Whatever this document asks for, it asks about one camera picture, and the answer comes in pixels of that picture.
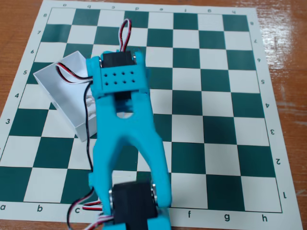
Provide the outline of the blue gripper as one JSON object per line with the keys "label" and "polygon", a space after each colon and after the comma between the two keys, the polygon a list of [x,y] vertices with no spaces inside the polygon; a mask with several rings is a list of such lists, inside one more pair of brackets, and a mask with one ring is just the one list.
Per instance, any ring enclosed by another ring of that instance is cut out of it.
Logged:
{"label": "blue gripper", "polygon": [[143,93],[150,95],[150,71],[147,68],[143,70]]}

